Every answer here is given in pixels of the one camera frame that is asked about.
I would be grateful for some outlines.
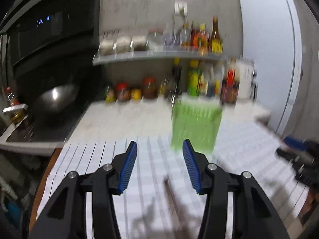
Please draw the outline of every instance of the refrigerator door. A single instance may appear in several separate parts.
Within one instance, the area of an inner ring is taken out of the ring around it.
[[[297,11],[293,0],[240,0],[240,6],[243,56],[255,61],[257,101],[271,110],[268,127],[278,132],[288,101],[292,106],[299,85],[301,34]]]

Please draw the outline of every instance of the glass jar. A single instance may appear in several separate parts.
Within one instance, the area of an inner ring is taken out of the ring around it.
[[[131,50],[131,37],[121,37],[116,41],[116,52],[117,54],[130,52]]]
[[[148,50],[146,36],[134,36],[132,38],[132,50],[133,51],[145,51]]]
[[[130,100],[130,90],[127,87],[127,83],[122,82],[116,86],[116,96],[120,102]]]
[[[154,77],[143,79],[142,93],[145,99],[157,98],[156,79]]]
[[[111,86],[106,86],[104,99],[106,103],[112,103],[116,101],[115,92]]]
[[[114,40],[103,40],[99,46],[99,52],[101,56],[107,56],[114,54]]]
[[[173,89],[174,83],[173,80],[168,78],[164,78],[159,86],[159,94],[163,95],[164,97]]]
[[[131,99],[133,101],[140,101],[142,99],[141,89],[132,89],[131,90]]]
[[[163,29],[151,28],[148,30],[147,42],[150,50],[156,49],[156,47],[163,46]]]

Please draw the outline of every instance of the green container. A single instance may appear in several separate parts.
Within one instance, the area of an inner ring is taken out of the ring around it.
[[[182,149],[183,141],[189,139],[195,151],[211,153],[215,146],[221,117],[222,109],[217,104],[176,103],[173,109],[172,148]]]

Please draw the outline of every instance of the wall shelf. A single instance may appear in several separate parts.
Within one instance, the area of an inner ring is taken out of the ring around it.
[[[185,50],[179,46],[159,46],[153,50],[127,52],[121,54],[113,54],[108,56],[101,56],[96,53],[93,58],[93,65],[109,64],[121,61],[137,61],[137,60],[152,60],[152,59],[194,59],[194,60],[226,60],[226,55],[218,55],[213,53],[206,53],[201,55],[196,50]]]

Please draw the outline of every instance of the red bottle cap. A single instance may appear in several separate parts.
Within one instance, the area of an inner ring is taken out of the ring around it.
[[[123,90],[123,89],[127,89],[127,83],[125,82],[121,82],[116,86],[117,90]]]
[[[146,77],[143,79],[143,85],[147,85],[149,83],[156,83],[156,79],[154,77]]]

